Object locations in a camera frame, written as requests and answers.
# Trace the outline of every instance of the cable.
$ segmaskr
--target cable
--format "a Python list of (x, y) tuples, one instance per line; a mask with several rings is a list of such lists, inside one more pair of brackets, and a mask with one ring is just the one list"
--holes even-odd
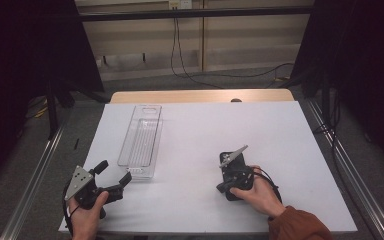
[[(181, 63), (182, 63), (182, 68), (183, 68), (183, 72), (185, 73), (186, 76), (182, 76), (182, 75), (179, 75), (177, 74), (175, 71), (174, 71), (174, 68), (173, 68), (173, 55), (174, 55), (174, 47), (176, 45), (176, 36), (177, 36), (177, 45), (178, 45), (178, 49), (179, 49), (179, 55), (180, 55), (180, 60), (181, 60)], [(199, 82), (199, 81), (196, 81), (194, 80), (192, 77), (201, 77), (201, 76), (216, 76), (216, 77), (232, 77), (232, 78), (253, 78), (253, 77), (260, 77), (260, 76), (264, 76), (264, 75), (267, 75), (271, 72), (275, 72), (275, 78), (273, 79), (273, 81), (268, 85), (266, 86), (265, 88), (269, 88), (270, 86), (272, 86), (274, 84), (274, 82), (276, 81), (276, 76), (277, 76), (277, 70), (283, 66), (293, 66), (294, 63), (283, 63), (283, 64), (280, 64), (276, 67), (274, 67), (273, 69), (271, 70), (268, 70), (266, 72), (263, 72), (263, 73), (258, 73), (258, 74), (253, 74), (253, 75), (231, 75), (231, 74), (219, 74), (219, 73), (202, 73), (202, 74), (188, 74), (186, 72), (186, 69), (185, 69), (185, 66), (184, 66), (184, 63), (183, 63), (183, 57), (182, 57), (182, 48), (181, 48), (181, 44), (180, 44), (180, 28), (179, 28), (179, 21), (177, 18), (174, 18), (174, 36), (173, 36), (173, 48), (172, 48), (172, 51), (171, 51), (171, 59), (170, 59), (170, 65), (171, 65), (171, 70), (173, 72), (173, 74), (177, 77), (180, 77), (180, 78), (188, 78), (190, 79), (191, 81), (193, 82), (196, 82), (196, 83), (199, 83), (199, 84), (204, 84), (204, 85), (208, 85), (208, 86), (211, 86), (211, 87), (215, 87), (215, 88), (220, 88), (220, 89), (223, 89), (222, 87), (220, 86), (216, 86), (216, 85), (213, 85), (213, 84), (209, 84), (209, 83), (204, 83), (204, 82)]]
[[(180, 60), (181, 60), (181, 62), (182, 62), (183, 72), (186, 74), (186, 77), (181, 76), (181, 75), (178, 75), (178, 74), (174, 71), (174, 68), (173, 68), (173, 54), (174, 54), (174, 46), (176, 45), (176, 35), (177, 35), (177, 43), (178, 43), (178, 47), (179, 47)], [(179, 21), (178, 21), (177, 18), (174, 18), (174, 37), (173, 37), (173, 48), (172, 48), (172, 51), (171, 51), (170, 64), (171, 64), (171, 71), (172, 71), (173, 74), (176, 75), (177, 77), (188, 78), (188, 79), (190, 79), (192, 82), (195, 82), (195, 83), (198, 83), (198, 84), (203, 84), (203, 85), (207, 85), (207, 86), (210, 86), (210, 87), (214, 87), (214, 88), (218, 88), (218, 89), (223, 89), (223, 88), (220, 87), (220, 86), (216, 86), (216, 85), (213, 85), (213, 84), (210, 84), (210, 83), (204, 83), (204, 82), (196, 81), (195, 79), (193, 79), (193, 78), (186, 72), (185, 65), (183, 64), (182, 49), (181, 49), (181, 47), (180, 47)]]
[(79, 209), (80, 205), (77, 205), (77, 207), (70, 213), (70, 217), (73, 216), (74, 212), (77, 211), (77, 209)]
[(29, 101), (29, 106), (28, 106), (29, 109), (34, 107), (34, 106), (36, 106), (36, 105), (38, 105), (39, 103), (43, 102), (43, 100), (46, 101), (46, 97), (42, 97), (37, 102), (33, 103), (34, 100), (36, 100), (36, 99), (37, 99), (37, 97)]
[(62, 192), (62, 210), (64, 212), (64, 219), (65, 219), (65, 223), (67, 224), (68, 231), (70, 231), (71, 236), (73, 236), (73, 223), (71, 222), (71, 217), (70, 217), (71, 215), (68, 216), (67, 202), (65, 201), (65, 195), (67, 193), (68, 187), (70, 186), (70, 182), (71, 182), (71, 179), (65, 184), (64, 190)]
[(317, 127), (315, 130), (313, 130), (313, 133), (327, 133), (327, 132), (330, 132), (332, 134), (331, 149), (330, 150), (331, 150), (331, 154), (332, 154), (335, 170), (338, 173), (338, 176), (339, 176), (340, 181), (342, 182), (342, 185), (344, 186), (345, 192), (349, 196), (349, 198), (350, 198), (352, 204), (354, 205), (354, 207), (357, 209), (357, 212), (360, 215), (361, 219), (363, 220), (364, 224), (366, 225), (366, 228), (369, 230), (369, 232), (370, 232), (371, 236), (373, 237), (373, 239), (376, 239), (375, 234), (373, 233), (372, 229), (370, 228), (367, 220), (364, 218), (363, 213), (362, 213), (360, 207), (357, 205), (354, 197), (351, 195), (351, 191), (348, 188), (347, 184), (345, 183), (345, 180), (344, 180), (344, 177), (342, 175), (342, 172), (340, 171), (339, 166), (338, 166), (338, 162), (337, 162), (338, 160), (336, 158), (335, 149), (336, 149), (336, 142), (337, 142), (336, 128), (337, 128), (337, 126), (339, 124), (339, 120), (340, 120), (340, 116), (341, 116), (340, 112), (341, 112), (340, 96), (339, 96), (339, 91), (337, 91), (335, 93), (333, 111), (330, 114), (330, 117), (333, 118), (332, 126), (328, 126), (327, 124), (323, 123), (322, 125)]
[[(255, 172), (254, 169), (260, 170), (265, 175), (263, 175), (262, 173)], [(253, 185), (254, 180), (253, 180), (253, 178), (250, 179), (250, 176), (253, 176), (253, 177), (258, 176), (258, 177), (261, 177), (262, 179), (264, 179), (265, 181), (267, 181), (269, 183), (269, 185), (273, 189), (273, 192), (276, 195), (277, 199), (279, 199), (279, 201), (282, 202), (282, 196), (280, 195), (279, 187), (273, 182), (273, 180), (270, 177), (270, 175), (266, 171), (264, 171), (263, 169), (261, 169), (259, 167), (245, 166), (245, 168), (243, 168), (243, 169), (228, 169), (228, 170), (224, 170), (223, 174), (226, 175), (226, 176), (227, 175), (233, 175), (232, 177), (234, 179), (234, 182), (233, 182), (233, 185), (232, 185), (232, 182), (223, 182), (223, 183), (220, 184), (221, 188), (219, 188), (220, 185), (217, 186), (217, 189), (219, 189), (219, 191), (222, 192), (222, 193), (225, 192), (230, 187), (239, 187), (239, 188), (241, 188), (240, 185), (242, 185), (244, 182), (245, 183), (248, 182), (249, 180), (251, 180), (249, 182), (251, 183), (251, 185)]]
[(44, 105), (42, 106), (42, 108), (39, 111), (37, 111), (35, 114), (33, 114), (31, 116), (25, 117), (25, 122), (27, 122), (28, 120), (30, 120), (32, 118), (40, 118), (40, 117), (42, 117), (47, 110), (48, 110), (48, 104), (45, 102)]

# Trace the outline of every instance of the sleeve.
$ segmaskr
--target sleeve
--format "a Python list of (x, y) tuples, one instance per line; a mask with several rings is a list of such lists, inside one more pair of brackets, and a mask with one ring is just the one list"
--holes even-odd
[(329, 229), (313, 214), (288, 206), (285, 212), (269, 221), (271, 240), (331, 240)]

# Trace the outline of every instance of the aluminum rail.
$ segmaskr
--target aluminum rail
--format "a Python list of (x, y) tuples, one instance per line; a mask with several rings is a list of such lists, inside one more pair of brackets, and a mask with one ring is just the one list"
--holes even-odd
[[(324, 121), (321, 115), (321, 109), (319, 105), (312, 100), (309, 100), (308, 104), (310, 105), (310, 109), (312, 110), (318, 124), (322, 126)], [(329, 144), (331, 146), (333, 134), (334, 133), (332, 131), (325, 132), (325, 137), (327, 141), (329, 141)], [(338, 139), (335, 140), (334, 152), (335, 157), (338, 159), (338, 162), (340, 163), (342, 169), (350, 180), (351, 185), (354, 187), (354, 190), (356, 191), (358, 197), (366, 208), (366, 211), (372, 219), (377, 230), (379, 231), (379, 234), (381, 235), (382, 239), (384, 239), (384, 211), (382, 210), (381, 206), (376, 201), (376, 199), (373, 197), (370, 190), (367, 188), (366, 184), (364, 183), (363, 179), (361, 178), (350, 157), (348, 156), (347, 152), (345, 151), (344, 147)]]
[(27, 214), (30, 210), (31, 205), (33, 204), (34, 197), (39, 190), (40, 184), (45, 175), (46, 169), (48, 168), (49, 162), (52, 159), (52, 156), (55, 152), (55, 149), (58, 146), (59, 140), (61, 139), (63, 130), (67, 125), (71, 109), (65, 110), (62, 114), (62, 123), (55, 133), (54, 137), (48, 140), (45, 150), (39, 160), (38, 165), (36, 166), (35, 171), (33, 172), (30, 182), (28, 183), (24, 193), (18, 202), (14, 212), (11, 215), (10, 220), (8, 221), (5, 229), (0, 237), (0, 240), (15, 240), (20, 233), (20, 230), (24, 224), (24, 221), (27, 217)]
[[(317, 9), (318, 12), (328, 9)], [(39, 19), (47, 22), (98, 22), (120, 20), (168, 19), (168, 18), (199, 18), (199, 17), (233, 17), (258, 15), (294, 15), (310, 14), (315, 11), (313, 6), (266, 7), (266, 8), (222, 8), (222, 9), (182, 9), (114, 13), (82, 13), (78, 15), (49, 14)]]

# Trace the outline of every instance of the hand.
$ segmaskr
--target hand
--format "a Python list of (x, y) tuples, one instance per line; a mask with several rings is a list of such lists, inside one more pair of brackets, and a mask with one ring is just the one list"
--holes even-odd
[[(254, 167), (254, 172), (260, 173), (258, 166)], [(254, 184), (250, 190), (241, 190), (239, 188), (232, 187), (230, 192), (236, 197), (242, 198), (260, 213), (269, 215), (272, 218), (280, 216), (286, 208), (279, 201), (273, 192), (270, 184), (259, 176), (254, 176)]]
[(108, 192), (102, 192), (96, 199), (95, 205), (90, 210), (81, 207), (77, 208), (79, 204), (74, 197), (68, 201), (69, 211), (72, 213), (71, 222), (73, 224), (73, 240), (95, 239), (99, 226), (99, 213), (107, 201), (107, 198)]

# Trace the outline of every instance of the clear plastic container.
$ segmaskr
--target clear plastic container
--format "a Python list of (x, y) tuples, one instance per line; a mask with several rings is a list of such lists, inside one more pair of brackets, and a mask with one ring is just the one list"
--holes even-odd
[(162, 127), (161, 106), (135, 106), (118, 159), (118, 165), (129, 171), (133, 178), (154, 176)]

